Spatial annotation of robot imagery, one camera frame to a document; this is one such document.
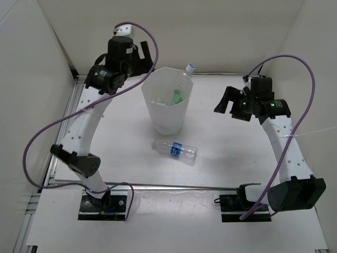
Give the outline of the clear plastic bottle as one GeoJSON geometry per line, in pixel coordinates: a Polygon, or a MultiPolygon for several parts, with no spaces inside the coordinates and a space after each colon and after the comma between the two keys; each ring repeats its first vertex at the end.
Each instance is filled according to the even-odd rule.
{"type": "Polygon", "coordinates": [[[156,103],[164,106],[173,106],[172,97],[174,90],[180,90],[182,96],[183,91],[185,91],[188,87],[187,83],[191,80],[194,70],[195,66],[193,64],[188,64],[184,70],[181,70],[179,75],[173,79],[172,84],[168,90],[157,99],[156,103]]]}

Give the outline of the crushed green plastic bottle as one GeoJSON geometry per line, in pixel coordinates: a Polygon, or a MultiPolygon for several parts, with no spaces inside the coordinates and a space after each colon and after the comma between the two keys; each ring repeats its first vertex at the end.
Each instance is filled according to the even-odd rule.
{"type": "Polygon", "coordinates": [[[172,105],[176,105],[183,102],[182,96],[181,96],[181,91],[176,89],[174,90],[174,94],[172,97],[172,105]]]}

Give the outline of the clear bottle blue label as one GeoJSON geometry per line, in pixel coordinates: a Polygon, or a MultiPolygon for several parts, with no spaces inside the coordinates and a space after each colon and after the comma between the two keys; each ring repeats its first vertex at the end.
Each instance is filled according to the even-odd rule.
{"type": "Polygon", "coordinates": [[[152,149],[161,155],[181,161],[188,166],[194,165],[198,152],[196,147],[190,145],[158,139],[152,141],[152,149]]]}

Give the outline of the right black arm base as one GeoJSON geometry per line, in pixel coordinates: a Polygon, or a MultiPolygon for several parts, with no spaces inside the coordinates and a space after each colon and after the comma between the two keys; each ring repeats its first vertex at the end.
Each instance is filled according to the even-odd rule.
{"type": "Polygon", "coordinates": [[[249,211],[255,204],[254,201],[247,200],[245,193],[245,188],[253,185],[256,185],[256,183],[242,184],[236,188],[235,194],[221,194],[214,199],[214,203],[220,205],[222,222],[271,222],[269,209],[262,204],[249,217],[240,220],[240,216],[249,211]]]}

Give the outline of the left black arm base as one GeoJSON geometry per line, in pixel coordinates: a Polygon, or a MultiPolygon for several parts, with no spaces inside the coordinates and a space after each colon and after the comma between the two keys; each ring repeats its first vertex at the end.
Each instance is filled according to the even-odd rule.
{"type": "Polygon", "coordinates": [[[82,193],[78,220],[81,221],[125,221],[127,215],[127,191],[111,191],[103,199],[94,200],[82,193]]]}

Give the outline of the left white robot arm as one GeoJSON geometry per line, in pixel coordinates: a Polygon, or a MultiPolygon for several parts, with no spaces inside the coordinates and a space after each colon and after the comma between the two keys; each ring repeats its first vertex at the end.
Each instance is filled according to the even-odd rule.
{"type": "Polygon", "coordinates": [[[87,187],[91,204],[99,211],[110,206],[110,192],[103,182],[98,168],[99,157],[90,153],[93,135],[113,95],[130,76],[147,73],[152,65],[148,43],[141,42],[144,57],[139,56],[139,47],[125,36],[113,36],[108,42],[107,53],[99,56],[85,80],[85,88],[74,118],[60,144],[51,147],[51,153],[65,163],[87,187]]]}

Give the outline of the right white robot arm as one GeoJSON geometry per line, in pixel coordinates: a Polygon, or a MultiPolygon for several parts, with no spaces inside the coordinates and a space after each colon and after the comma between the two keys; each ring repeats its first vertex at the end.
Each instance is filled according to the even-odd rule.
{"type": "Polygon", "coordinates": [[[243,187],[236,204],[244,211],[267,205],[275,212],[306,210],[314,207],[326,190],[324,179],[316,178],[307,165],[294,136],[291,111],[284,99],[275,99],[270,77],[252,77],[243,89],[228,86],[216,113],[225,113],[232,102],[232,118],[250,121],[256,117],[268,136],[277,160],[272,178],[279,183],[265,187],[251,184],[243,187]]]}

